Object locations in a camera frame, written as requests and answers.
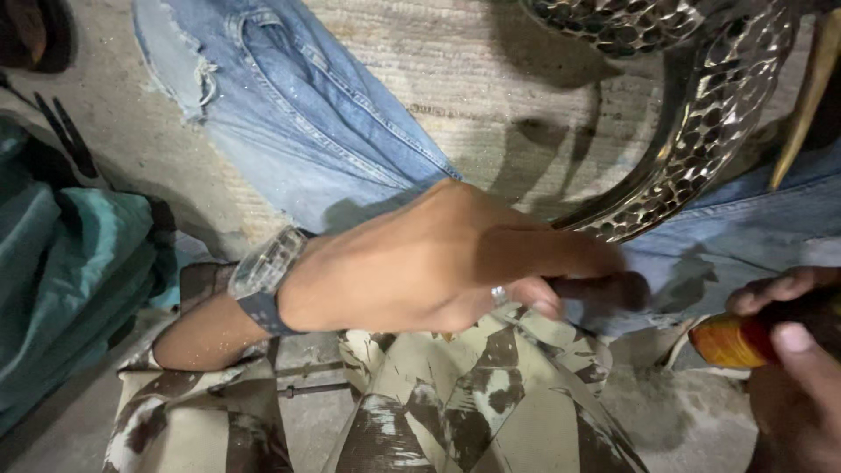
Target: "teal fabric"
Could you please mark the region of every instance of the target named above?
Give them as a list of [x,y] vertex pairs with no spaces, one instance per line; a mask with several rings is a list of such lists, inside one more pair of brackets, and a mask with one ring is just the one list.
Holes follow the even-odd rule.
[[25,132],[0,122],[0,435],[146,303],[157,251],[145,198],[54,192],[19,166]]

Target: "camouflage pants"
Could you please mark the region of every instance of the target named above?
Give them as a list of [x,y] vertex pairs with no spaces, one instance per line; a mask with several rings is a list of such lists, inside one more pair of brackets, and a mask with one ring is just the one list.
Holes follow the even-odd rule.
[[[645,471],[594,396],[610,351],[570,325],[498,312],[452,337],[342,334],[361,398],[322,471]],[[120,377],[105,471],[292,471],[258,350],[214,373],[162,370],[146,351]]]

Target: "transparent watch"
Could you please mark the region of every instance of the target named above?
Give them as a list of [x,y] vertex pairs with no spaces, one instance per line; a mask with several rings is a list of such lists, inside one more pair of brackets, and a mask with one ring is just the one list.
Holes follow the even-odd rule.
[[309,238],[287,226],[240,261],[228,282],[228,294],[263,330],[291,335],[278,314],[277,292],[306,248]]

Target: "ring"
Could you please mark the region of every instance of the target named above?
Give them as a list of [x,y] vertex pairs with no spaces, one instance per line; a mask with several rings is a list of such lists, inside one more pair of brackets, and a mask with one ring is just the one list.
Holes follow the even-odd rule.
[[508,295],[505,293],[505,288],[502,286],[496,286],[490,290],[490,297],[494,300],[495,309],[499,309],[510,302],[508,300]]

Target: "jeans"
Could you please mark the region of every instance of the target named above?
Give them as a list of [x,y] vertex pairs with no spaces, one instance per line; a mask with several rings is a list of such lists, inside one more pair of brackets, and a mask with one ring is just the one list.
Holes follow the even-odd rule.
[[[135,2],[161,89],[277,209],[316,233],[394,210],[460,178],[403,105],[299,0]],[[721,311],[729,293],[798,264],[841,266],[841,143],[802,153],[767,194],[763,167],[622,245],[653,308],[568,301],[568,319],[617,337]]]

